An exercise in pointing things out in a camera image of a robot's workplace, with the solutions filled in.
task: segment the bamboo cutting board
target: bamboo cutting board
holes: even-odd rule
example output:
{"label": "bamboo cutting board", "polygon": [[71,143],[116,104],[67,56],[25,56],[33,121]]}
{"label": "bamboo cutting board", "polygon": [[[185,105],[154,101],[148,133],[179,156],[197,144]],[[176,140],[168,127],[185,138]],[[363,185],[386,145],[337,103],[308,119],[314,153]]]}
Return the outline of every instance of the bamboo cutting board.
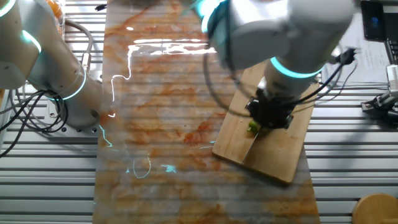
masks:
{"label": "bamboo cutting board", "polygon": [[[266,63],[263,62],[245,70],[241,81],[257,86],[264,74]],[[307,96],[317,88],[318,85],[311,85],[303,96]],[[255,93],[253,88],[248,91],[253,95]],[[240,91],[236,91],[230,108],[247,113],[244,108],[247,103],[248,99]],[[295,110],[312,104],[298,105]],[[246,131],[252,118],[242,118],[228,113],[215,142],[213,153],[285,183],[291,183],[299,162],[312,110],[311,107],[295,113],[288,130],[263,131],[255,141],[254,135]]]}

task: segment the wooden cutting board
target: wooden cutting board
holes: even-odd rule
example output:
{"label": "wooden cutting board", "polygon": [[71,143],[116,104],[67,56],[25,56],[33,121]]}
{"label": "wooden cutting board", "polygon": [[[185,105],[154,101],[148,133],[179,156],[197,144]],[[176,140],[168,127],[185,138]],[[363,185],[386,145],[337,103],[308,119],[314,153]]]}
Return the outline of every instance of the wooden cutting board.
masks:
{"label": "wooden cutting board", "polygon": [[398,224],[398,199],[387,194],[363,197],[354,207],[353,224]]}
{"label": "wooden cutting board", "polygon": [[[266,63],[268,61],[246,69],[241,81],[257,86],[264,75]],[[307,96],[317,88],[318,85],[311,85],[303,96]],[[256,89],[247,88],[247,91],[254,95]],[[247,103],[248,98],[240,91],[236,91],[230,108],[241,113],[247,113],[244,108]],[[313,105],[313,103],[298,105],[295,110],[310,105]],[[295,113],[288,130],[265,131],[260,133],[255,141],[254,135],[247,132],[248,124],[252,118],[242,118],[228,113],[213,147],[213,153],[285,183],[291,183],[299,162],[312,110],[311,107]]]}

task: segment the black cable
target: black cable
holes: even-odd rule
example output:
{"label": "black cable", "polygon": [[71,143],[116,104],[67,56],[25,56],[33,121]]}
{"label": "black cable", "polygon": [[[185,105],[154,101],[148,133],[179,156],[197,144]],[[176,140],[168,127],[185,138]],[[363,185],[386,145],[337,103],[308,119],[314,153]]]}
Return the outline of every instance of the black cable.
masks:
{"label": "black cable", "polygon": [[[228,25],[226,26],[226,28],[227,28],[226,33],[229,34],[229,30],[230,30],[230,22],[229,22],[229,19],[228,19],[228,17],[229,17],[229,0],[227,0],[226,2],[222,2],[221,4],[226,4],[225,5],[225,10],[227,11],[227,13],[226,13],[226,15],[227,15],[226,22],[228,23]],[[219,107],[223,108],[228,113],[231,113],[233,115],[249,118],[250,117],[249,114],[243,114],[243,113],[237,112],[237,111],[232,110],[231,108],[229,108],[228,105],[224,104],[222,102],[221,98],[218,96],[218,94],[214,90],[213,83],[210,80],[210,72],[208,70],[208,53],[207,53],[207,50],[210,49],[210,45],[211,45],[210,40],[213,38],[213,34],[215,32],[215,29],[217,28],[217,25],[220,23],[220,20],[222,19],[222,17],[219,14],[219,9],[221,8],[221,4],[214,11],[214,17],[215,17],[214,18],[214,22],[211,25],[211,29],[209,29],[209,31],[208,31],[208,39],[209,39],[209,41],[207,42],[207,45],[205,47],[206,52],[203,54],[203,73],[204,73],[204,76],[205,76],[206,85],[207,85],[207,87],[209,89],[210,95],[213,97],[213,99],[216,101],[216,103],[217,103],[217,105]],[[226,56],[226,63],[227,63],[228,70],[230,72],[230,77],[234,81],[234,83],[236,84],[238,89],[243,94],[247,95],[249,93],[247,93],[247,91],[242,87],[242,83],[234,77],[234,67],[233,67],[233,63],[231,63],[231,56],[230,56],[231,55],[230,44],[231,43],[230,43],[229,35],[227,35],[227,37],[226,37],[226,55],[227,55]]]}
{"label": "black cable", "polygon": [[[55,100],[55,105],[57,106],[57,112],[61,113],[61,111],[60,111],[60,109],[61,109],[60,102],[62,101],[62,98],[58,94],[56,94],[54,91],[52,91],[52,90],[46,90],[45,93],[48,93]],[[18,92],[17,92],[16,95],[17,95],[18,100],[21,101],[21,98],[20,98]],[[51,128],[54,127],[55,125],[57,125],[59,123],[60,119],[62,118],[61,115],[57,116],[57,118],[56,118],[56,120],[54,121],[53,124],[51,124],[50,126],[41,128],[37,123],[35,123],[33,121],[33,119],[30,116],[27,115],[27,112],[25,111],[25,108],[22,110],[22,112],[25,114],[26,117],[28,117],[28,121],[30,121],[33,124],[33,126],[34,126],[33,127],[30,124],[26,123],[26,126],[28,128],[33,129],[35,131],[42,131],[44,133],[48,133],[51,130]]]}
{"label": "black cable", "polygon": [[10,147],[8,147],[8,149],[6,149],[3,153],[0,154],[0,158],[2,158],[2,157],[4,157],[5,155],[7,155],[8,152],[10,152],[11,149],[13,149],[14,146],[17,144],[19,138],[20,138],[21,135],[22,135],[22,132],[24,131],[24,128],[25,128],[25,125],[26,125],[26,123],[27,123],[27,121],[28,121],[28,119],[29,119],[29,116],[33,113],[33,109],[36,107],[36,104],[39,102],[40,98],[41,98],[44,94],[45,94],[45,92],[43,91],[43,92],[37,97],[37,99],[35,100],[35,102],[33,103],[32,107],[30,108],[30,110],[29,110],[29,112],[28,112],[28,116],[25,118],[24,122],[22,123],[21,128],[19,129],[18,134],[17,134],[17,137],[16,137],[15,140],[12,142],[12,144],[10,145]]}
{"label": "black cable", "polygon": [[[334,97],[332,97],[331,99],[329,99],[329,100],[327,100],[327,101],[320,102],[319,104],[326,103],[326,102],[330,102],[330,101],[334,100],[337,96],[340,96],[341,93],[343,92],[344,87],[346,86],[346,83],[347,83],[348,79],[350,78],[350,76],[352,76],[352,74],[355,72],[355,70],[356,70],[357,67],[358,67],[358,62],[355,60],[355,67],[354,67],[354,69],[351,71],[351,73],[347,76],[346,80],[344,81],[343,85],[341,86],[340,91],[339,91]],[[314,106],[316,106],[315,103],[314,103],[313,105],[311,105],[311,106],[306,107],[306,108],[303,108],[303,109],[294,111],[292,114],[301,112],[301,111],[303,111],[303,110],[309,109],[309,108],[314,107]]]}
{"label": "black cable", "polygon": [[[205,47],[205,50],[208,50],[209,48],[210,48],[210,43],[207,44],[207,46]],[[216,91],[213,89],[213,83],[210,80],[210,73],[208,70],[207,63],[208,63],[208,53],[205,52],[203,54],[203,74],[205,76],[206,85],[209,89],[210,95],[216,101],[217,105],[233,115],[249,118],[250,114],[243,114],[243,113],[237,112],[235,110],[232,110],[228,105],[226,105],[222,102],[222,100],[220,99],[220,97],[218,96]]]}
{"label": "black cable", "polygon": [[100,4],[99,6],[95,7],[95,11],[99,12],[106,9],[107,7],[108,7],[107,4]]}
{"label": "black cable", "polygon": [[[24,128],[25,128],[26,126],[28,126],[27,122],[30,120],[30,116],[32,115],[33,110],[35,109],[35,107],[36,107],[37,103],[39,102],[39,100],[41,99],[41,97],[43,97],[45,94],[49,94],[50,96],[52,96],[52,97],[54,98],[54,100],[55,100],[55,103],[56,103],[56,105],[57,105],[58,110],[60,110],[60,102],[62,102],[63,99],[62,99],[61,96],[57,96],[57,94],[56,94],[55,92],[53,92],[53,91],[51,91],[51,90],[46,90],[46,91],[41,91],[41,90],[40,90],[40,91],[38,91],[38,92],[36,92],[36,93],[34,93],[34,94],[35,94],[35,95],[38,94],[38,96],[37,96],[36,100],[34,101],[33,105],[30,107],[30,110],[29,110],[29,112],[26,114],[26,117],[25,117],[24,119],[22,119],[19,115],[20,115],[22,112],[24,112],[26,106],[30,103],[30,101],[32,101],[32,98],[29,99],[29,100],[27,100],[27,101],[21,106],[21,108],[19,109],[19,111],[16,111],[16,107],[13,106],[13,109],[14,109],[14,111],[16,111],[16,114],[9,120],[9,122],[8,122],[7,124],[5,124],[3,127],[0,128],[0,131],[5,130],[5,129],[6,129],[11,123],[13,123],[17,118],[19,118],[19,119],[22,121],[21,128],[19,129],[18,134],[17,134],[15,140],[14,140],[14,141],[12,142],[12,144],[8,147],[8,149],[6,149],[2,154],[0,154],[0,158],[2,158],[2,157],[4,157],[5,155],[7,155],[7,154],[11,151],[11,149],[13,149],[14,146],[17,144],[19,138],[20,138],[21,135],[22,135],[22,132],[24,131]],[[56,130],[51,130],[52,127],[54,127],[56,124],[59,123],[58,121],[59,121],[59,119],[62,118],[62,116],[58,116],[57,119],[55,120],[55,122],[54,122],[52,125],[48,126],[48,127],[45,127],[45,128],[40,128],[40,127],[36,128],[36,127],[32,127],[32,129],[34,129],[34,130],[36,130],[36,131],[42,131],[43,133],[55,133],[55,132],[61,130],[61,129],[66,125],[67,120],[68,120],[68,116],[69,116],[68,106],[67,106],[66,104],[64,104],[63,108],[64,108],[64,110],[65,110],[65,119],[63,120],[63,123],[62,123],[62,125],[61,125],[59,128],[57,128]]]}
{"label": "black cable", "polygon": [[10,126],[10,125],[18,118],[18,116],[22,113],[22,111],[25,109],[26,105],[27,105],[31,100],[32,100],[32,99],[26,101],[26,102],[21,106],[21,108],[19,109],[19,111],[16,112],[15,116],[13,116],[13,117],[8,121],[8,123],[6,123],[4,126],[2,126],[2,127],[0,128],[0,132],[3,131],[3,130],[5,130],[8,126]]}

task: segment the metal rail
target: metal rail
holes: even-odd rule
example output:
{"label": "metal rail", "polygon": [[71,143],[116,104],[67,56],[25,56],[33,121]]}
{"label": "metal rail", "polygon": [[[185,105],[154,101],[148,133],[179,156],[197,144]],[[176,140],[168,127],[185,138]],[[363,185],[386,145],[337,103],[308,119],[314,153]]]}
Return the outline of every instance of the metal rail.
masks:
{"label": "metal rail", "polygon": [[[106,11],[95,12],[94,7],[104,3],[67,1],[66,6],[67,17],[93,33],[90,75],[97,78],[102,71]],[[81,57],[88,42],[85,35],[68,27],[65,40]],[[367,194],[398,197],[397,130],[368,119],[360,108],[360,102],[382,92],[347,90],[313,111],[305,150],[322,223],[351,223],[356,201]],[[44,118],[46,106],[46,100],[40,101],[35,114]],[[20,125],[16,122],[7,130],[2,148],[9,146]],[[0,160],[0,224],[91,223],[96,149],[96,138],[49,141],[25,131],[16,148]]]}

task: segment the stained surface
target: stained surface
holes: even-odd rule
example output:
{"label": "stained surface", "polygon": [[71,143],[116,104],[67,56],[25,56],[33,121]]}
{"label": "stained surface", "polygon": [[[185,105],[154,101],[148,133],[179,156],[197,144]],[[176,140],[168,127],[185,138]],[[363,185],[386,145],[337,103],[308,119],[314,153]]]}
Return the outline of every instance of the stained surface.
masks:
{"label": "stained surface", "polygon": [[303,152],[290,186],[211,153],[235,92],[178,1],[108,4],[93,223],[319,223]]}
{"label": "stained surface", "polygon": [[[94,77],[102,74],[106,16],[106,11],[95,12],[94,7],[103,3],[67,1],[66,7],[68,18],[94,33],[90,72]],[[85,35],[67,28],[65,38],[80,58],[87,46]],[[368,119],[359,107],[360,102],[382,92],[346,90],[336,100],[314,109],[305,151],[322,223],[351,223],[356,201],[367,194],[382,192],[398,197],[396,130]],[[40,118],[47,112],[46,104],[40,101],[35,110]],[[3,149],[15,138],[20,125],[13,124],[4,133]],[[0,161],[0,223],[91,223],[96,155],[96,138],[49,141],[39,133],[25,132],[10,156]]]}

